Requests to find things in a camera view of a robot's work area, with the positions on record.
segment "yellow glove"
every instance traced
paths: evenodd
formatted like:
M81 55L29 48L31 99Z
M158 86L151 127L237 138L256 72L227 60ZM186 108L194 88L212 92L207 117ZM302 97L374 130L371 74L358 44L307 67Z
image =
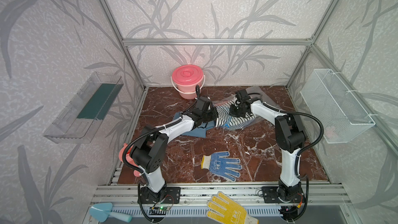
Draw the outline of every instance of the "yellow glove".
M234 202L221 191L211 197L211 201L207 202L207 206L210 208L206 213L207 217L220 223L258 224L258 220L248 215L244 207Z

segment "green strip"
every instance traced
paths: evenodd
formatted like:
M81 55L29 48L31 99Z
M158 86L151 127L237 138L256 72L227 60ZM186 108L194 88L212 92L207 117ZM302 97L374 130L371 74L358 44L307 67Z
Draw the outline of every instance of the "green strip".
M77 118L103 120L122 86L110 83L101 84Z

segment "wallpaper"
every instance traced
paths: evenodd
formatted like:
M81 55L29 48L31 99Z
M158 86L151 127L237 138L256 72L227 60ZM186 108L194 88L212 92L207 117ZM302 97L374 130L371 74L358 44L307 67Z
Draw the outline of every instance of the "wallpaper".
M317 45L397 133L398 0L342 0ZM323 68L314 55L295 79L289 93L296 109L309 112L300 95L309 75ZM319 128L305 125L314 140ZM344 144L317 146L318 157L333 183L342 183L364 224L396 223L398 160L374 128Z
M308 38L330 0L107 0L124 38Z
M304 49L304 46L253 45L135 46L129 50L147 85L171 86L171 74L178 66L195 64L202 68L206 85L222 86L286 85ZM171 59L154 62L152 57Z
M300 91L313 69L324 68L310 55L289 88L296 110L311 113ZM309 138L314 141L319 127L303 118ZM373 128L352 141L328 144L322 139L315 146L332 183L342 183L363 224L393 224L398 218L398 160L387 149Z
M107 0L123 38L309 38L331 0ZM206 85L284 85L303 47L129 47L146 85L203 66Z
M398 135L397 22L398 0L343 0L317 45Z
M81 223L142 90L97 0L1 0L0 48L0 223ZM43 137L93 72L124 86L92 142Z

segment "bucket handle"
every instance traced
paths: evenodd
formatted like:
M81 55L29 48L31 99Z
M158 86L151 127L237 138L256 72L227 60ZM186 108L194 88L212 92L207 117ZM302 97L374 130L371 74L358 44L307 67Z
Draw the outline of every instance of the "bucket handle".
M170 78L172 79L172 85L173 85L173 87L174 87L178 92L183 93L183 94L194 94L194 93L196 93L196 92L188 92L188 93L186 93L186 92L182 92L182 91L178 90L178 88L176 87L176 85L174 85L173 77L170 77ZM200 89L202 89L203 85L205 84L205 80L206 80L206 76L203 75L203 82L202 82L202 86L200 87Z

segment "clear plastic shelf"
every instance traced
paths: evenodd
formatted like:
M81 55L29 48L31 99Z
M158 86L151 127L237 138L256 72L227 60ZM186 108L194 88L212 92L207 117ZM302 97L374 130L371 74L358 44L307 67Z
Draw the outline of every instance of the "clear plastic shelf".
M57 144L89 144L122 87L119 75L92 73L43 136Z

